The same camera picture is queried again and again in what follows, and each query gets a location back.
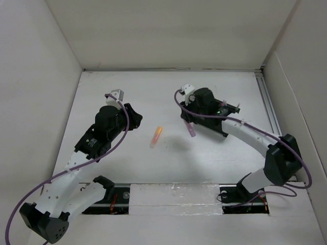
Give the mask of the pink highlighter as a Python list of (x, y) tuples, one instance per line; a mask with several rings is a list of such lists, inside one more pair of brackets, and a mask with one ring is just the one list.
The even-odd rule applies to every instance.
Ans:
[(186, 128), (187, 128), (187, 130), (188, 130), (188, 132), (190, 134), (190, 136), (191, 137), (195, 137), (196, 136), (196, 133), (195, 133), (195, 131), (193, 129), (192, 124), (189, 123), (189, 122), (187, 122), (186, 120), (184, 120), (184, 124), (185, 124), (185, 126), (186, 126)]

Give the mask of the orange highlighter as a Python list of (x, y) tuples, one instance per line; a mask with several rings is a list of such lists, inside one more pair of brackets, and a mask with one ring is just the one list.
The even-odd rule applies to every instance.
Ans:
[(150, 142), (150, 148), (154, 148), (160, 135), (162, 133), (162, 127), (157, 127), (152, 139), (151, 139), (151, 142)]

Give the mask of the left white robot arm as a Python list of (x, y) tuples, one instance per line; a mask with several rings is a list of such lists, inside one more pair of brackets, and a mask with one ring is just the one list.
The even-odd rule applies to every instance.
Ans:
[(27, 227), (55, 244), (73, 218), (98, 201), (111, 201), (114, 183), (104, 176), (95, 177), (79, 194), (72, 194), (101, 157), (111, 151), (113, 140), (121, 132), (137, 129), (142, 119), (129, 103), (101, 107), (94, 124), (75, 145), (64, 174), (52, 180), (37, 201), (21, 206), (19, 213)]

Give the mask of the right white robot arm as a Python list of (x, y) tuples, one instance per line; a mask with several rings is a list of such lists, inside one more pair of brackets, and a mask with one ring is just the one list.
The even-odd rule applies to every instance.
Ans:
[(206, 88), (194, 89), (186, 84), (175, 95), (183, 95), (178, 103), (181, 118), (187, 123), (203, 126), (223, 137), (232, 135), (243, 141), (265, 159), (264, 166), (244, 176), (236, 184), (236, 195), (248, 201), (259, 190), (271, 186), (284, 186), (302, 168), (296, 139), (271, 135), (238, 118), (240, 108), (216, 99)]

